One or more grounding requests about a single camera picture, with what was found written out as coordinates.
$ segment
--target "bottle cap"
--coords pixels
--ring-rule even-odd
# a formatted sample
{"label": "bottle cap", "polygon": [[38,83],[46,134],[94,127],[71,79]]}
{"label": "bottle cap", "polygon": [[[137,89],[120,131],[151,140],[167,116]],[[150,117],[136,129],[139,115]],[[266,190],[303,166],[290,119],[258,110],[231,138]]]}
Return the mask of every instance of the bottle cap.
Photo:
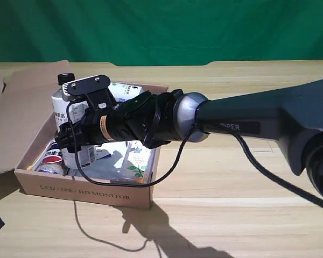
{"label": "bottle cap", "polygon": [[66,82],[71,82],[75,80],[75,76],[72,73],[64,73],[58,75],[58,83],[59,85],[63,85]]}

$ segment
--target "green screen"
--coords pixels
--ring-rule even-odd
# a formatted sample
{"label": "green screen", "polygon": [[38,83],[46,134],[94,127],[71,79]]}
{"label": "green screen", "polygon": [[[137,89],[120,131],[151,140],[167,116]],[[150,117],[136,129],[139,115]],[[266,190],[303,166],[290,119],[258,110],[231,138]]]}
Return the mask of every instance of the green screen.
{"label": "green screen", "polygon": [[0,62],[323,59],[323,0],[0,0]]}

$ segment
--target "wooden table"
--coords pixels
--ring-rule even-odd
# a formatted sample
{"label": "wooden table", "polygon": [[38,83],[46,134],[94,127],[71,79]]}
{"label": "wooden table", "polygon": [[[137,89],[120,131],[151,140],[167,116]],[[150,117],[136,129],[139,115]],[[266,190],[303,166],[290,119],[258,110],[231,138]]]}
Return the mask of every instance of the wooden table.
{"label": "wooden table", "polygon": [[[33,65],[0,63],[0,73]],[[170,90],[198,91],[209,99],[323,78],[323,61],[72,67],[77,77],[106,74],[117,81],[168,84]],[[247,142],[262,165],[317,195],[306,173],[291,173],[274,142]],[[178,147],[162,148],[159,176]],[[0,257],[323,257],[323,210],[261,175],[228,135],[187,144],[174,173],[155,187],[150,211],[26,196],[17,188],[12,174],[0,176],[0,216],[6,223]]]}

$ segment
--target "white bottle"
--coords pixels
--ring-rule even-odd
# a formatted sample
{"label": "white bottle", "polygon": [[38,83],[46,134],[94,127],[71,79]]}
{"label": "white bottle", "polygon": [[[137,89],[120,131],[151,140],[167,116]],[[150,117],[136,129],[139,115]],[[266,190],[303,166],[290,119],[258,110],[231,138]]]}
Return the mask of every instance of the white bottle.
{"label": "white bottle", "polygon": [[111,82],[108,88],[117,102],[125,102],[129,99],[135,98],[144,91],[140,86],[118,82]]}
{"label": "white bottle", "polygon": [[[66,83],[66,81],[60,80],[60,76],[69,74],[61,74],[58,76],[59,84]],[[54,115],[56,120],[56,125],[58,132],[60,132],[60,125],[65,122],[68,122],[66,115],[66,108],[69,102],[62,99],[62,90],[58,90],[52,95],[52,104],[54,108]],[[81,102],[72,104],[69,107],[69,116],[73,123],[79,121],[82,116],[85,114],[85,109],[88,108],[87,102]],[[69,153],[67,148],[62,149],[62,157],[64,159],[65,165],[71,169],[77,169],[75,162],[75,153]],[[82,168],[91,165],[95,162],[95,146],[81,146],[81,150],[78,151],[79,163]]]}

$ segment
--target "can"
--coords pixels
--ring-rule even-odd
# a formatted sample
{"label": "can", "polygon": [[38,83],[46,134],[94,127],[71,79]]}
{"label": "can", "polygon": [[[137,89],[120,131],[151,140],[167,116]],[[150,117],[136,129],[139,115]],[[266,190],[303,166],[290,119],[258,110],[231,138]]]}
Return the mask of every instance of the can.
{"label": "can", "polygon": [[67,168],[62,158],[62,151],[55,141],[49,145],[37,171],[60,175],[66,173]]}

